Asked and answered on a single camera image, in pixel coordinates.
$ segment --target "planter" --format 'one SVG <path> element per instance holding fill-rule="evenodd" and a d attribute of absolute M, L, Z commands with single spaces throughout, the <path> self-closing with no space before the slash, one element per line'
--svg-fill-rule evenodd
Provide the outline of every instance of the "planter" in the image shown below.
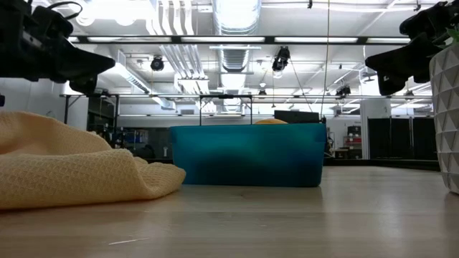
<path fill-rule="evenodd" d="M 459 194 L 459 44 L 430 61 L 435 140 L 443 181 Z"/>

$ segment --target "ceiling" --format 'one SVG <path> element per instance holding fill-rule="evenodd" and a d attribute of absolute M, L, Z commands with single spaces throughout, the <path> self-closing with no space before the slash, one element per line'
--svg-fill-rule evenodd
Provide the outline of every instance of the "ceiling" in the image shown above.
<path fill-rule="evenodd" d="M 116 2 L 145 2 L 148 0 L 116 0 Z M 48 5 L 56 2 L 42 0 L 34 1 L 35 5 Z M 377 36 L 377 37 L 400 37 L 399 25 L 405 19 L 416 14 L 413 9 L 416 1 L 403 0 L 331 0 L 331 7 L 342 9 L 408 9 L 406 11 L 388 12 L 355 12 L 355 11 L 334 11 L 326 10 L 328 2 L 325 0 L 314 0 L 313 8 L 304 8 L 308 1 L 285 1 L 285 0 L 262 0 L 262 9 L 259 21 L 259 35 L 288 35 L 288 36 Z M 422 8 L 432 6 L 437 1 L 419 0 Z M 192 26 L 197 35 L 213 35 L 214 25 L 212 12 L 212 1 L 193 0 L 192 4 Z M 170 25 L 174 22 L 172 2 L 170 3 Z M 59 8 L 63 14 L 72 12 L 67 7 Z M 96 19 L 90 26 L 84 27 L 76 21 L 74 34 L 84 35 L 148 35 L 144 19 L 136 20 L 130 26 L 121 26 L 115 20 Z M 150 83 L 157 93 L 176 92 L 172 83 L 174 82 L 175 71 L 168 62 L 161 72 L 153 72 L 150 61 L 156 54 L 161 55 L 157 44 L 112 44 L 96 46 L 98 49 L 109 49 L 109 53 L 121 50 L 126 54 L 126 66 L 136 72 L 143 80 Z M 259 50 L 252 50 L 245 87 L 247 91 L 258 91 L 261 82 L 266 83 L 266 88 L 274 88 L 274 94 L 300 93 L 300 87 L 308 89 L 311 94 L 322 94 L 324 88 L 336 89 L 339 84 L 334 84 L 338 78 L 343 77 L 345 83 L 349 83 L 354 93 L 358 93 L 361 80 L 359 72 L 352 69 L 363 68 L 364 57 L 379 54 L 398 46 L 338 46 L 338 45 L 291 45 L 289 46 L 292 62 L 285 68 L 280 79 L 273 79 L 270 68 L 273 56 L 277 53 L 278 45 L 262 45 Z M 220 66 L 215 50 L 209 49 L 209 45 L 199 44 L 199 57 L 203 64 L 204 72 L 209 78 L 209 88 L 221 87 L 219 81 Z M 114 71 L 107 71 L 100 76 L 100 86 L 108 88 L 113 93 L 129 94 L 132 91 L 131 85 L 123 77 Z"/>

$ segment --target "plastic storage bin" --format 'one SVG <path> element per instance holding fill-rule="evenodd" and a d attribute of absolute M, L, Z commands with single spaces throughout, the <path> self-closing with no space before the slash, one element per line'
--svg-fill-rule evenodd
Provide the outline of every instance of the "plastic storage bin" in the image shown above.
<path fill-rule="evenodd" d="M 179 126 L 170 129 L 184 183 L 315 187 L 321 183 L 324 124 Z"/>

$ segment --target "overhead spotlight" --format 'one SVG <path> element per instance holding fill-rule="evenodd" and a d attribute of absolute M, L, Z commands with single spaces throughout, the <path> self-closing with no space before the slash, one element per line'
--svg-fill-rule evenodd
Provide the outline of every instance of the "overhead spotlight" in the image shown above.
<path fill-rule="evenodd" d="M 410 96 L 414 96 L 415 94 L 413 93 L 412 90 L 407 90 L 405 93 L 403 93 L 404 96 L 407 96 L 407 98 L 405 98 L 405 100 L 412 100 L 413 98 L 410 97 Z"/>
<path fill-rule="evenodd" d="M 153 71 L 162 71 L 164 69 L 163 57 L 159 55 L 155 56 L 150 64 L 150 67 Z"/>
<path fill-rule="evenodd" d="M 290 59 L 290 51 L 287 46 L 280 47 L 278 55 L 274 58 L 273 62 L 273 72 L 275 77 L 282 77 L 282 71 L 288 65 L 288 60 Z"/>
<path fill-rule="evenodd" d="M 349 85 L 344 85 L 343 87 L 336 90 L 336 96 L 344 97 L 350 94 L 351 94 L 351 88 L 349 87 Z"/>

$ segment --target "yellow towel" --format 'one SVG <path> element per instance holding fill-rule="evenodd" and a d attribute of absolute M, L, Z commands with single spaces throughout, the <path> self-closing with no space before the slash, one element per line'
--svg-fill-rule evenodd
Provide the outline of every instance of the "yellow towel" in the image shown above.
<path fill-rule="evenodd" d="M 287 122 L 284 122 L 282 120 L 275 119 L 275 118 L 268 118 L 268 119 L 260 120 L 256 122 L 255 124 L 256 125 L 275 125 L 275 124 L 284 124 L 284 123 L 287 123 Z"/>
<path fill-rule="evenodd" d="M 0 112 L 0 209 L 155 199 L 184 177 L 55 119 Z"/>

